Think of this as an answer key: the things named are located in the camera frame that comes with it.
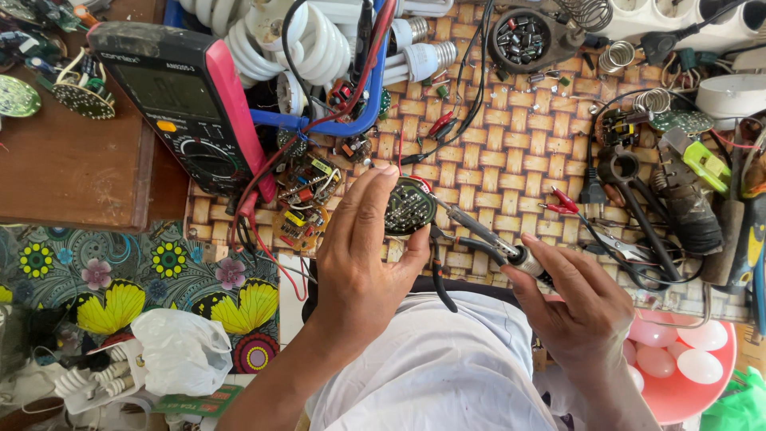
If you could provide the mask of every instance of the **fingernail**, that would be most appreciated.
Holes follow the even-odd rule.
[[[540,238],[534,236],[531,233],[527,233],[527,232],[522,233],[522,239],[526,239],[527,241],[540,241]]]
[[[388,165],[385,170],[381,172],[381,175],[394,175],[399,174],[399,168],[396,165]]]

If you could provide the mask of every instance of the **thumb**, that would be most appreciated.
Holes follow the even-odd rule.
[[[548,319],[550,308],[540,289],[537,281],[531,275],[513,268],[511,265],[503,265],[500,271],[507,275],[513,282],[513,294],[519,300],[527,320],[534,327],[540,327]]]
[[[415,278],[423,270],[430,257],[429,234],[430,223],[410,235],[410,239],[407,240],[407,251],[401,255],[399,262],[393,265],[393,270],[400,280]],[[409,291],[411,287],[411,285],[407,286],[407,290]]]

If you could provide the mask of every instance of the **pink bowl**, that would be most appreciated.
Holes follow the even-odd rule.
[[[643,310],[642,315],[646,319],[666,321],[666,319],[658,319],[654,315],[650,317]],[[734,362],[737,357],[737,335],[734,332],[733,324],[728,322],[721,323],[726,328],[728,341],[726,341],[724,347],[709,352],[718,358],[723,366],[723,377],[713,384],[703,385],[694,383],[684,377],[678,368],[670,377],[658,379],[644,373],[638,364],[635,365],[641,372],[641,376],[643,376],[643,392],[641,395],[643,395],[643,398],[647,401],[649,408],[661,425],[679,423],[707,410],[721,396],[728,381],[732,378]]]

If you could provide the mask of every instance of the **digital multimeter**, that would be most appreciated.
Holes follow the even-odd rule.
[[[87,39],[200,188],[238,198],[266,157],[224,41],[129,21],[98,24]],[[271,202],[273,177],[259,188]]]

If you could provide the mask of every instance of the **multimeter dial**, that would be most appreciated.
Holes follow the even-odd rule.
[[[206,140],[182,137],[178,153],[197,169],[215,178],[231,178],[237,173],[234,159]]]

